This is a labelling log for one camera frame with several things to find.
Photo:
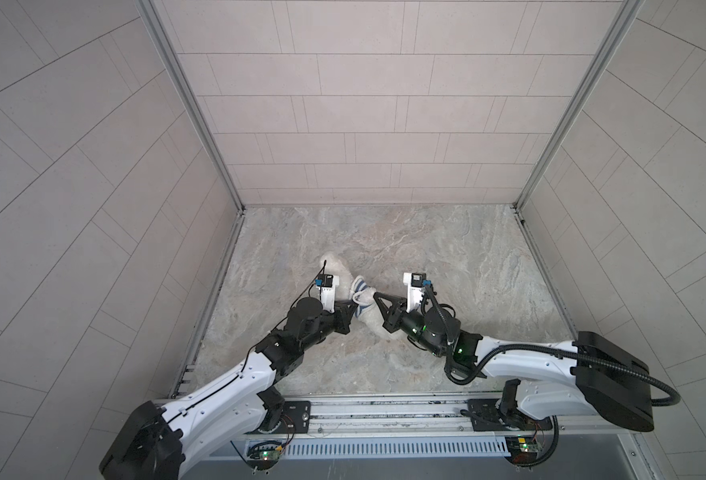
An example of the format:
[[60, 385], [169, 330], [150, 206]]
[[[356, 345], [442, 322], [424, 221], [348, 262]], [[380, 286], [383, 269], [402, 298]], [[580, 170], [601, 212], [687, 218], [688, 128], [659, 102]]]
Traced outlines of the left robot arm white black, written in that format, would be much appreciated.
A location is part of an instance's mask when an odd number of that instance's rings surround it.
[[358, 306], [331, 309], [304, 297], [285, 324], [251, 347], [243, 361], [193, 393], [163, 405], [147, 401], [128, 417], [99, 464], [105, 479], [180, 479], [218, 448], [243, 434], [271, 430], [284, 398], [275, 385], [301, 365], [310, 347], [332, 333], [346, 335]]

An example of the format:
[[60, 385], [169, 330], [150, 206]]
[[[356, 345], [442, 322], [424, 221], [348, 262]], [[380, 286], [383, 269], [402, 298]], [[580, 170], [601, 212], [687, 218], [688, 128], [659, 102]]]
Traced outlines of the right green circuit board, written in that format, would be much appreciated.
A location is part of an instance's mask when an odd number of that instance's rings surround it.
[[533, 436], [508, 436], [505, 442], [510, 453], [507, 460], [513, 465], [534, 463], [542, 450]]

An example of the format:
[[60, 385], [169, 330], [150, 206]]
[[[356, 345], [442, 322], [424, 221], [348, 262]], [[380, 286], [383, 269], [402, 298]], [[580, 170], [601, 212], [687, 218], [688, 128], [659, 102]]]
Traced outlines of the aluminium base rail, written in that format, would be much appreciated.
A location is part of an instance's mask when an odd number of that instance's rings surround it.
[[[389, 395], [319, 395], [288, 397], [287, 401], [312, 403], [309, 431], [296, 434], [299, 438], [356, 438], [356, 437], [439, 437], [496, 435], [525, 436], [553, 432], [485, 431], [476, 432], [471, 421], [460, 414], [470, 399], [500, 400], [499, 392], [471, 392], [445, 394], [389, 394]], [[255, 437], [258, 427], [240, 429], [237, 439]]]

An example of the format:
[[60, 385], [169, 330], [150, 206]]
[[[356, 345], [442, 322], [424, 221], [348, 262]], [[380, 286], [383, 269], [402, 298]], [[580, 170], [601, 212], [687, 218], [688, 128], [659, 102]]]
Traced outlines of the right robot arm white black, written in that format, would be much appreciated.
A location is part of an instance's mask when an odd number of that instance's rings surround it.
[[525, 343], [496, 339], [462, 329], [447, 304], [425, 299], [373, 297], [384, 328], [402, 331], [417, 347], [443, 359], [444, 373], [458, 386], [477, 379], [506, 381], [497, 404], [500, 417], [515, 426], [526, 420], [598, 415], [627, 430], [650, 432], [652, 396], [661, 386], [642, 360], [590, 331], [574, 341]]

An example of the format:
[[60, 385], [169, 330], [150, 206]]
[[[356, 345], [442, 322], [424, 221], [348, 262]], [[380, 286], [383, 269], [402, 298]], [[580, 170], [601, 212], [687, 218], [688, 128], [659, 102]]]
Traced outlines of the right corner aluminium profile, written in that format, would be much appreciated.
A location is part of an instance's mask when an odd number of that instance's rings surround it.
[[621, 45], [627, 35], [633, 21], [637, 17], [638, 11], [643, 6], [643, 0], [625, 0], [610, 24], [610, 27], [599, 45], [588, 69], [578, 84], [578, 88], [571, 98], [567, 108], [562, 115], [556, 129], [551, 135], [544, 148], [538, 162], [530, 175], [527, 183], [523, 187], [518, 199], [513, 203], [513, 208], [519, 216], [523, 215], [523, 209], [532, 197], [535, 188], [544, 176], [550, 163], [555, 158], [563, 141], [574, 125], [577, 117], [584, 109], [587, 100], [598, 85], [601, 76], [607, 69], [616, 50]]

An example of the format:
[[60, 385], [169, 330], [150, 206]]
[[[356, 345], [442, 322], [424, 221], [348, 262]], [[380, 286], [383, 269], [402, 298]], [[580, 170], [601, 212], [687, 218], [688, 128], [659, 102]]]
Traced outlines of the blue white striped knit sweater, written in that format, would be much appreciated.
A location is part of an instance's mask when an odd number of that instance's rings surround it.
[[351, 285], [351, 300], [357, 305], [354, 316], [360, 318], [366, 310], [376, 305], [374, 295], [377, 289], [367, 283], [362, 275], [358, 275]]

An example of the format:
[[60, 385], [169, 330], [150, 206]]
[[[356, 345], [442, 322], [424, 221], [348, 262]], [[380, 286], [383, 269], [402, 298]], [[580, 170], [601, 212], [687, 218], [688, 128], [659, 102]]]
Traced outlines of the corner aluminium profile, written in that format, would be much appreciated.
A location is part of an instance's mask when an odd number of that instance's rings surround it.
[[563, 141], [574, 125], [577, 117], [584, 109], [587, 100], [598, 85], [601, 76], [607, 69], [616, 50], [621, 45], [627, 35], [633, 21], [637, 17], [638, 11], [643, 6], [643, 0], [625, 0], [610, 24], [610, 27], [599, 45], [588, 69], [578, 84], [578, 88], [571, 98], [567, 108], [562, 115], [556, 129], [551, 135], [544, 148], [538, 162], [530, 175], [527, 183], [523, 187], [518, 199], [513, 203], [513, 208], [519, 216], [523, 215], [523, 209], [532, 197], [535, 188], [544, 176], [550, 163], [555, 158]]
[[243, 216], [245, 205], [237, 191], [232, 176], [227, 170], [222, 154], [203, 115], [200, 103], [193, 92], [183, 66], [175, 52], [171, 38], [163, 25], [155, 2], [151, 0], [138, 0], [136, 1], [136, 5], [142, 20], [146, 24], [150, 38], [167, 69], [171, 82], [189, 115], [194, 130], [214, 162], [225, 184], [226, 190], [236, 205], [239, 215]]

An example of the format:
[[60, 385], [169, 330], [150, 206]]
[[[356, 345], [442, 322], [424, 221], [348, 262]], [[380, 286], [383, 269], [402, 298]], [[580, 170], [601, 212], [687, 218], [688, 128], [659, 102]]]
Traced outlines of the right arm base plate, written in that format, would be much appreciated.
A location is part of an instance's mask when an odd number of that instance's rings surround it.
[[521, 413], [516, 407], [502, 410], [500, 405], [500, 400], [470, 399], [467, 406], [460, 410], [460, 414], [471, 421], [472, 428], [476, 432], [535, 432], [553, 429], [550, 418], [534, 420]]

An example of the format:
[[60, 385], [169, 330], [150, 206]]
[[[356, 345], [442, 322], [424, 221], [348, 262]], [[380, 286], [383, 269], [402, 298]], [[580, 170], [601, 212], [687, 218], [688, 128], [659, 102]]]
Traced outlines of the white plush teddy bear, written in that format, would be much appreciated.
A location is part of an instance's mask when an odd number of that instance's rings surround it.
[[[326, 265], [326, 272], [335, 275], [339, 278], [339, 285], [336, 287], [336, 298], [338, 300], [351, 300], [351, 285], [354, 277], [350, 269], [345, 265], [343, 260], [333, 252], [325, 253], [320, 259], [321, 265]], [[383, 317], [377, 305], [370, 307], [360, 317], [356, 318], [359, 322], [365, 324], [375, 335], [384, 340], [405, 340], [406, 335], [403, 332], [388, 333], [383, 328]]]

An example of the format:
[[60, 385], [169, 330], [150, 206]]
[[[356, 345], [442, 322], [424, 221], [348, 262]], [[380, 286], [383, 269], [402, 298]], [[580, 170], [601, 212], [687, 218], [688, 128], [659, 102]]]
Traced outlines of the white ventilation grille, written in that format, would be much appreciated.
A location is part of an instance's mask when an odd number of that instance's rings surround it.
[[504, 437], [308, 438], [294, 440], [282, 459], [406, 459], [510, 457]]

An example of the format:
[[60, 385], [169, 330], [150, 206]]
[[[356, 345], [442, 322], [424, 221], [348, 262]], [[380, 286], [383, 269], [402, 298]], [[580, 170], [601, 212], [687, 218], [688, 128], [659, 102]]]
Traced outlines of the green circuit board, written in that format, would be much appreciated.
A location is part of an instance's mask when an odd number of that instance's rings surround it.
[[542, 450], [533, 436], [508, 436], [505, 442], [510, 453], [507, 460], [513, 465], [534, 463]]
[[259, 442], [248, 448], [246, 462], [253, 470], [268, 471], [278, 464], [285, 449], [280, 441]]

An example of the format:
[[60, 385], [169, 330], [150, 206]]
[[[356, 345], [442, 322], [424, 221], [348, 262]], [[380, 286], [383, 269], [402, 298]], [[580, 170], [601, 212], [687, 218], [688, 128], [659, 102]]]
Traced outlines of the left green circuit board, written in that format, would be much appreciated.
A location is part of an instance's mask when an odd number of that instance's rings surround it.
[[248, 448], [246, 462], [253, 470], [268, 471], [278, 464], [285, 449], [280, 441], [259, 442]]

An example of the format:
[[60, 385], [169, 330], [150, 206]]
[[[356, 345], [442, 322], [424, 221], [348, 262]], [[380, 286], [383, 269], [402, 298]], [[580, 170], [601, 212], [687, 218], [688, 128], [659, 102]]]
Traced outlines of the left corner aluminium profile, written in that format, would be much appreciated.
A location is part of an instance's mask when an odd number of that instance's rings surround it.
[[200, 103], [193, 92], [183, 66], [175, 52], [171, 38], [163, 25], [155, 2], [151, 0], [138, 0], [136, 1], [136, 5], [142, 20], [146, 24], [150, 38], [167, 69], [171, 82], [189, 115], [194, 130], [214, 162], [225, 184], [226, 190], [236, 205], [239, 215], [243, 216], [245, 205], [237, 191], [232, 176], [227, 170], [222, 154], [203, 115]]

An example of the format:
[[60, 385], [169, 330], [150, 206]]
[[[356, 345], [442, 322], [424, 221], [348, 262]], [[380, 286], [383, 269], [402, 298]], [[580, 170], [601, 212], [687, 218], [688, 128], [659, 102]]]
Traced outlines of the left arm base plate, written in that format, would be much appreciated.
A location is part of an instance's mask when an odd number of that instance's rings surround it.
[[256, 429], [259, 434], [306, 434], [309, 431], [312, 403], [287, 401], [267, 409], [266, 417]]

